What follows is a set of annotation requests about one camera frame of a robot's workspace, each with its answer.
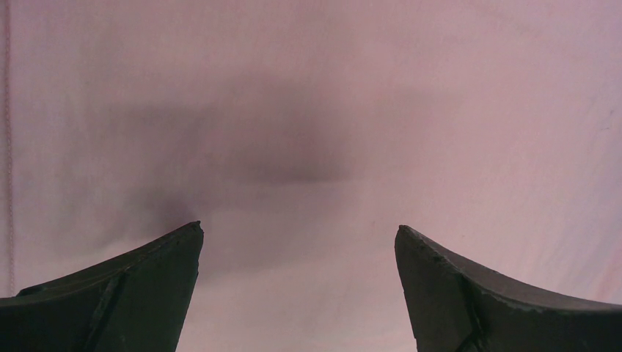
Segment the pink t shirt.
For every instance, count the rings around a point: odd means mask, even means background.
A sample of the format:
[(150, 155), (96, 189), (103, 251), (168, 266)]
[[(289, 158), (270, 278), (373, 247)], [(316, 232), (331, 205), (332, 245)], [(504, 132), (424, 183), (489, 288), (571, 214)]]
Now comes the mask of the pink t shirt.
[(402, 224), (621, 302), (619, 1), (3, 1), (1, 295), (190, 221), (180, 351), (414, 351)]

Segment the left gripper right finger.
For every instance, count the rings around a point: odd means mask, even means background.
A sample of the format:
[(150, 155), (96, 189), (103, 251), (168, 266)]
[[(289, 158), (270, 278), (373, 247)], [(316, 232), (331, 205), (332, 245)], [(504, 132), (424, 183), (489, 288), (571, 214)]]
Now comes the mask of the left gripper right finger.
[(419, 351), (619, 351), (621, 306), (566, 296), (462, 257), (411, 227), (395, 257)]

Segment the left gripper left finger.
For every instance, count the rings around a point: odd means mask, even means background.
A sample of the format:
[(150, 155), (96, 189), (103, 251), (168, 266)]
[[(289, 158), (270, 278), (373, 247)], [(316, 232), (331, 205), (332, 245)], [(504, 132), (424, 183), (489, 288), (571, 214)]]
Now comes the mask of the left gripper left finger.
[(197, 282), (197, 221), (1, 300), (3, 351), (175, 351)]

